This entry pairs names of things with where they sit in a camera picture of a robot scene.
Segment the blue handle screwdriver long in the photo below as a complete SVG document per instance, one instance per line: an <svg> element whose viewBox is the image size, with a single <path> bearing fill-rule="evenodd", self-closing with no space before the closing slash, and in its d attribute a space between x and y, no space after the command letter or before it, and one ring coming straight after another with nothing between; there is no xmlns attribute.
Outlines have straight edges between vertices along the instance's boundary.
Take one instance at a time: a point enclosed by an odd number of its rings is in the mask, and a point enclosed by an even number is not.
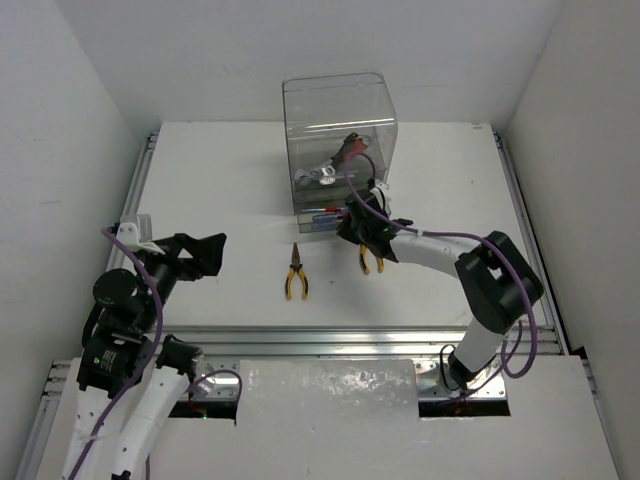
<svg viewBox="0 0 640 480"><path fill-rule="evenodd" d="M336 223L324 223L324 224L320 224L320 223L312 223L311 224L311 231L312 232L328 232L328 231L335 231L338 228L338 224Z"/></svg>

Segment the red clear screwdriver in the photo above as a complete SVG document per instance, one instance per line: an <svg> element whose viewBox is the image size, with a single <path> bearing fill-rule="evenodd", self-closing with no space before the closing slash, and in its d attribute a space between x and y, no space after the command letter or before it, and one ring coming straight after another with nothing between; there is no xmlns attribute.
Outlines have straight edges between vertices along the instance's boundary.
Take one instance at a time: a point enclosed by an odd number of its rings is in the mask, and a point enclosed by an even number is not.
<svg viewBox="0 0 640 480"><path fill-rule="evenodd" d="M300 214L340 214L346 211L346 207L344 206L327 206L327 207L314 207L314 208L303 208L300 211Z"/></svg>

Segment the smoky bottom tray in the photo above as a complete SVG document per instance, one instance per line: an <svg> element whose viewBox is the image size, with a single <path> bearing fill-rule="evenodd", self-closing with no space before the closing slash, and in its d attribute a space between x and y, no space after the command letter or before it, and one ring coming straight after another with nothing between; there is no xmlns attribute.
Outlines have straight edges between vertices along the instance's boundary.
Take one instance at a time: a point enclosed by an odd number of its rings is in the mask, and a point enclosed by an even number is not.
<svg viewBox="0 0 640 480"><path fill-rule="evenodd" d="M347 216L345 207L322 207L303 209L298 215L301 233L317 233L335 230Z"/></svg>

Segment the red handle adjustable wrench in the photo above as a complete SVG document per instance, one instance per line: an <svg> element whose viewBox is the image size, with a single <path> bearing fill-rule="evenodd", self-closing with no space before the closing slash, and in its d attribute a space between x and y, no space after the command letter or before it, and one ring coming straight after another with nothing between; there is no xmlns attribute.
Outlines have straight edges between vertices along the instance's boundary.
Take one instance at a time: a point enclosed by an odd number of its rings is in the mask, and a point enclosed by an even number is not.
<svg viewBox="0 0 640 480"><path fill-rule="evenodd" d="M342 142L339 150L327 161L321 164L315 172L320 185L331 185L338 177L338 169L351 156L363 153L368 149L368 143L357 133L349 134Z"/></svg>

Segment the black handle adjustable wrench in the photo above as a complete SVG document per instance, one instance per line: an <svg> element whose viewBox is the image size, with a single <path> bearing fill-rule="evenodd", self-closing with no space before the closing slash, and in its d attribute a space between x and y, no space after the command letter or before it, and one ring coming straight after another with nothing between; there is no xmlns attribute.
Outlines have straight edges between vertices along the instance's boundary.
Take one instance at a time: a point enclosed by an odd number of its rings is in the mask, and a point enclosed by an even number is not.
<svg viewBox="0 0 640 480"><path fill-rule="evenodd" d="M301 186L308 186L317 183L321 186L328 186L335 183L337 170L344 158L356 146L359 141L357 133L349 134L342 143L340 149L328 160L317 165L311 170L298 169L294 174L294 183Z"/></svg>

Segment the clear acrylic box cover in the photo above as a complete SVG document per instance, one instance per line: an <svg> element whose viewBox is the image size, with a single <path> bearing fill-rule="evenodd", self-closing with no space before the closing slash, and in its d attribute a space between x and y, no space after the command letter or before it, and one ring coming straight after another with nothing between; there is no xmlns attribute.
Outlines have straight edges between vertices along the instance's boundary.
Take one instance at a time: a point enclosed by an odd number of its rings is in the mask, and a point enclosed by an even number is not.
<svg viewBox="0 0 640 480"><path fill-rule="evenodd" d="M282 98L299 231L333 230L350 186L387 179L398 121L385 79L376 71L293 78Z"/></svg>

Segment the red blue small screwdriver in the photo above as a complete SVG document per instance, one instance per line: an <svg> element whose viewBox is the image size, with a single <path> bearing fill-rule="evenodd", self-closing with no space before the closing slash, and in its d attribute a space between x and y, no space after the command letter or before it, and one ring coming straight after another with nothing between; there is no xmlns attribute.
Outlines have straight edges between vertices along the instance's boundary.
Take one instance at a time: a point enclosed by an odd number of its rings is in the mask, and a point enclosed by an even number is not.
<svg viewBox="0 0 640 480"><path fill-rule="evenodd" d="M345 218L345 216L343 214L320 214L320 215L315 215L312 218L312 222L313 223L320 223L320 224L324 224L324 223L337 223L342 221Z"/></svg>

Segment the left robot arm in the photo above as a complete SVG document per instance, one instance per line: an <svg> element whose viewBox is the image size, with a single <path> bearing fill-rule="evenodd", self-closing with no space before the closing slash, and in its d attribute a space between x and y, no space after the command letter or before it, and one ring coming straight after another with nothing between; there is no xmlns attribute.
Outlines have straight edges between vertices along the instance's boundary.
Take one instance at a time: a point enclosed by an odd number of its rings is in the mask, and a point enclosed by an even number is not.
<svg viewBox="0 0 640 480"><path fill-rule="evenodd" d="M153 241L133 222L102 233L134 268L108 270L93 285L64 479L138 479L147 471L201 354L163 335L164 306L178 282L219 274L227 240L223 233L201 239L177 233Z"/></svg>

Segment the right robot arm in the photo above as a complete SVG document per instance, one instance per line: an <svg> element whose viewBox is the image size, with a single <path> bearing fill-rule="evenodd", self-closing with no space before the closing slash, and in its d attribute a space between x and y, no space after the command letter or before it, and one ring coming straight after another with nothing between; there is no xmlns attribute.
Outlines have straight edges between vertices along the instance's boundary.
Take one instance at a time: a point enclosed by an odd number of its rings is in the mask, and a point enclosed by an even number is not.
<svg viewBox="0 0 640 480"><path fill-rule="evenodd" d="M444 380L463 390L496 355L507 362L504 343L526 316L535 326L534 304L544 293L531 266L500 231L486 237L426 232L410 220L389 217L383 195L360 190L345 200L347 214L337 228L342 239L365 247L377 258L414 264L457 279L472 314L466 333L449 354Z"/></svg>

